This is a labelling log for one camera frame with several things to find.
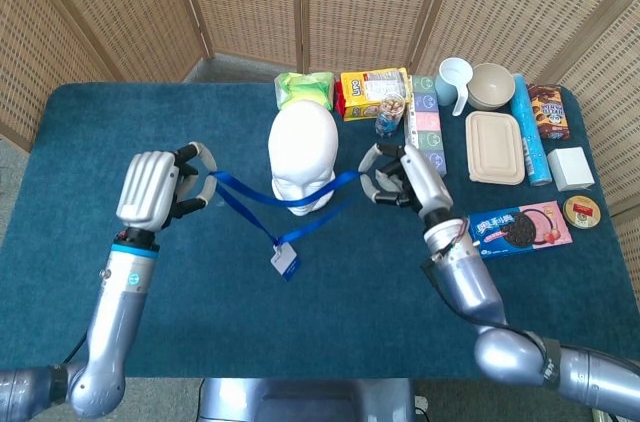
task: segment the beige plastic lid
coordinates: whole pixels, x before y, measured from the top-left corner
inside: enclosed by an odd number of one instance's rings
[[[472,112],[466,128],[471,180],[503,185],[522,182],[524,154],[516,119],[507,114]]]

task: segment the blue tablecloth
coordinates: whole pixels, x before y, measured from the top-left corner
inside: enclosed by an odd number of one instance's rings
[[[576,100],[565,105],[572,137],[595,174]],[[464,116],[443,110],[445,182],[455,211],[558,200],[555,185],[472,183]],[[61,361],[85,330],[99,290],[120,189],[131,157],[209,146],[221,169],[270,191],[267,137],[272,84],[81,84],[50,98],[0,253],[0,366]],[[337,119],[336,171],[355,168],[376,141],[373,121]],[[358,194],[344,213],[294,245],[302,266],[285,282],[270,242],[216,196],[202,212],[158,235],[160,258],[130,376],[470,377],[475,333],[439,300],[419,265],[422,222],[409,209],[374,206]],[[487,262],[519,328],[563,342],[640,358],[640,317],[599,183],[603,209],[571,245]],[[276,233],[300,219],[251,204]]]

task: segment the gray floor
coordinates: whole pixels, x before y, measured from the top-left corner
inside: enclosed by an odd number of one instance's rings
[[[219,55],[203,61],[189,82],[271,82],[288,70],[262,62]],[[0,141],[0,241],[20,188],[27,157]],[[128,379],[123,403],[103,420],[191,422],[195,420],[198,379]],[[487,381],[425,380],[417,392],[429,401],[432,422],[587,422],[591,411],[539,389],[503,387]],[[79,420],[69,406],[41,414],[39,422]]]

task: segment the robotic hand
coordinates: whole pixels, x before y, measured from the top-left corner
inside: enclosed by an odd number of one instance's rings
[[[159,247],[155,233],[173,218],[207,206],[216,179],[207,175],[202,191],[183,200],[198,172],[187,161],[199,156],[216,170],[211,152],[199,142],[176,152],[144,152],[129,165],[117,215],[125,228],[100,271],[102,287],[86,340],[86,363],[0,372],[0,422],[30,420],[68,400],[81,417],[113,411],[124,396],[124,363],[140,324]]]
[[[510,327],[467,221],[450,215],[453,200],[435,169],[410,145],[376,144],[359,171],[366,172],[381,155],[394,159],[376,171],[384,191],[365,174],[364,192],[374,203],[411,206],[425,222],[424,240],[432,255],[423,268],[447,306],[477,331],[475,358],[484,374],[505,384],[546,387],[589,407],[640,420],[640,366]]]

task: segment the blue tube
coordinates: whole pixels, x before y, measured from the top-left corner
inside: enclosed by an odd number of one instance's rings
[[[551,172],[538,133],[536,119],[533,116],[527,84],[522,74],[514,74],[513,80],[516,83],[516,92],[511,99],[511,113],[520,126],[524,165],[527,169],[529,183],[533,186],[545,185],[552,180]]]

